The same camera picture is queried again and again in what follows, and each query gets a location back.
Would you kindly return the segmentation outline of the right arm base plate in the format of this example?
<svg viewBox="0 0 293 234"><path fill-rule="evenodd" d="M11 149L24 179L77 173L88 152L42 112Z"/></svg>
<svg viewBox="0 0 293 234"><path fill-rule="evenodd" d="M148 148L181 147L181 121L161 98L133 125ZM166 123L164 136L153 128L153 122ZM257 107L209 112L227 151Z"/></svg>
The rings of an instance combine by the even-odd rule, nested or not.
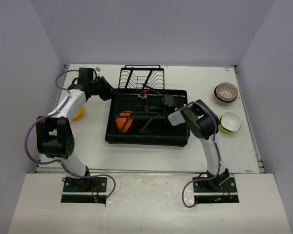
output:
<svg viewBox="0 0 293 234"><path fill-rule="evenodd" d="M193 189L195 193L236 193L237 187L234 177L229 177L221 185L212 185L210 181L199 181L193 183Z"/></svg>

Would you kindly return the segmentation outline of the yellow bowl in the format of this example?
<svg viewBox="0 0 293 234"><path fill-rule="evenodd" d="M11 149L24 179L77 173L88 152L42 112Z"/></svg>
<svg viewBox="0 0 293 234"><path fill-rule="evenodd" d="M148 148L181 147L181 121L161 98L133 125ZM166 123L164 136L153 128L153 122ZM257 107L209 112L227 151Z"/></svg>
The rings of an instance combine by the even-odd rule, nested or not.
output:
<svg viewBox="0 0 293 234"><path fill-rule="evenodd" d="M83 112L83 107L81 106L81 107L77 110L77 112L75 113L73 119L77 119L77 118L82 114L82 112Z"/></svg>

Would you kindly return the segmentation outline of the black wire dish rack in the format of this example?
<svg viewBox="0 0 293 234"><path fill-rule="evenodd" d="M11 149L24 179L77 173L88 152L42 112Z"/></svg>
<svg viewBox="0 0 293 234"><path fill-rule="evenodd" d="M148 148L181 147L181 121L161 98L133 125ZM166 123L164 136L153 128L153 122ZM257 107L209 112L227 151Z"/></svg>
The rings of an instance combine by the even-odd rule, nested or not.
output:
<svg viewBox="0 0 293 234"><path fill-rule="evenodd" d="M165 71L160 65L125 65L120 69L115 123L126 133L138 123L142 134L152 122L166 122Z"/></svg>

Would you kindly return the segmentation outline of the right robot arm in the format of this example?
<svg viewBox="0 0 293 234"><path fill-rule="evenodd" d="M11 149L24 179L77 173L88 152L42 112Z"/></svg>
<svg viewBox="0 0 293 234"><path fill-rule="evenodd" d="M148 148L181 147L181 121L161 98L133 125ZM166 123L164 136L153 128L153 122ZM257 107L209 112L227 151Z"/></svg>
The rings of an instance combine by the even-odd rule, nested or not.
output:
<svg viewBox="0 0 293 234"><path fill-rule="evenodd" d="M153 95L143 90L138 96L138 110L147 114L150 121L139 130L144 144L184 147L193 134L200 140L207 161L207 178L201 185L215 192L225 187L229 171L223 165L218 146L220 121L202 100L188 102L184 90Z"/></svg>

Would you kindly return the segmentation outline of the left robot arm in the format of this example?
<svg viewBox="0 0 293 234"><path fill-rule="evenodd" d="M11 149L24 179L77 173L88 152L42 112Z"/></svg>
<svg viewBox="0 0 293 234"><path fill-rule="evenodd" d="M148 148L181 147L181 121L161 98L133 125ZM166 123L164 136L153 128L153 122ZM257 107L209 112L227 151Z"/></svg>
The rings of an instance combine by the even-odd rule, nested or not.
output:
<svg viewBox="0 0 293 234"><path fill-rule="evenodd" d="M77 111L92 97L99 96L106 101L115 94L113 87L93 68L80 68L78 76L71 84L61 90L66 93L64 99L48 115L40 117L36 127L37 149L49 158L51 163L58 163L75 179L74 185L85 192L91 188L92 179L89 168L81 162L74 151L75 139L71 121Z"/></svg>

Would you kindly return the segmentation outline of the pink flower bowl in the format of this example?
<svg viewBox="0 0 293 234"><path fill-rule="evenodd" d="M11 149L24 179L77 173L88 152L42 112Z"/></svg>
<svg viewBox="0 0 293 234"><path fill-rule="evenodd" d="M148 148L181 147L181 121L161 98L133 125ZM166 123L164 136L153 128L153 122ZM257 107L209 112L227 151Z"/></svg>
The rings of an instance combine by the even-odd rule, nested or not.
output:
<svg viewBox="0 0 293 234"><path fill-rule="evenodd" d="M237 98L238 98L238 96L236 96L234 99L231 99L231 100L229 100L229 101L224 100L224 99L221 99L221 98L218 96L216 90L214 90L214 94L213 94L213 96L214 96L214 100L215 100L219 105L223 105L223 106L227 106L227 105L230 105L230 104L234 103L234 102L237 100Z"/></svg>

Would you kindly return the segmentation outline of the orange bowl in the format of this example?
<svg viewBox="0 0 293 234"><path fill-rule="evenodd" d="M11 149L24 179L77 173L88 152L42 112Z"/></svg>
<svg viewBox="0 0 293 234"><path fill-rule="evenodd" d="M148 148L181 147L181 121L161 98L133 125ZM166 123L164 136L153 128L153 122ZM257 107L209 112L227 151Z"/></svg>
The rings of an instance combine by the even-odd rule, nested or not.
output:
<svg viewBox="0 0 293 234"><path fill-rule="evenodd" d="M120 112L115 119L116 126L120 133L125 133L131 126L133 118L130 118L132 111L126 110Z"/></svg>

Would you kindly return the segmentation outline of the lime green bowl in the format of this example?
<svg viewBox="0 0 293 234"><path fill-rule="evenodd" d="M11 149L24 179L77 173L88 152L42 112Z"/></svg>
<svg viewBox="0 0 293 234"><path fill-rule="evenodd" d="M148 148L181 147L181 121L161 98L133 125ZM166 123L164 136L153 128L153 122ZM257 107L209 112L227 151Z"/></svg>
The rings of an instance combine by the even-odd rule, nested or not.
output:
<svg viewBox="0 0 293 234"><path fill-rule="evenodd" d="M241 120L239 117L222 116L220 121L220 128L226 134L236 133L240 130Z"/></svg>
<svg viewBox="0 0 293 234"><path fill-rule="evenodd" d="M221 117L221 126L230 132L237 132L241 127L241 119L232 112L225 112Z"/></svg>

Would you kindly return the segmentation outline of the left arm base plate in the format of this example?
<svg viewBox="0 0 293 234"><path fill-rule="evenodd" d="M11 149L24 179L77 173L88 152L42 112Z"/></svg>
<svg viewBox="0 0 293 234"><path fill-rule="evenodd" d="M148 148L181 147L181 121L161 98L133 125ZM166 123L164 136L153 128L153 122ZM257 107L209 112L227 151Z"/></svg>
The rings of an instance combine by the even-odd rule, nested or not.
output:
<svg viewBox="0 0 293 234"><path fill-rule="evenodd" d="M90 193L99 195L100 193L106 192L107 178L96 177L96 178L62 178L64 182L63 191L67 193L84 194Z"/></svg>

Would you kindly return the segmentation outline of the brown patterned bowl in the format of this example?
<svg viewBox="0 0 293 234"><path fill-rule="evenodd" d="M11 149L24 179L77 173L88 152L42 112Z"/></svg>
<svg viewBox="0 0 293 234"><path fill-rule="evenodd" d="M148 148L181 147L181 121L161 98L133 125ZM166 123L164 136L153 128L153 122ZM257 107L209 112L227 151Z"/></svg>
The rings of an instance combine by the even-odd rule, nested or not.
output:
<svg viewBox="0 0 293 234"><path fill-rule="evenodd" d="M215 89L218 96L221 99L224 99L227 101L234 99L239 94L238 88L235 85L228 82L220 83L219 85L216 86Z"/></svg>

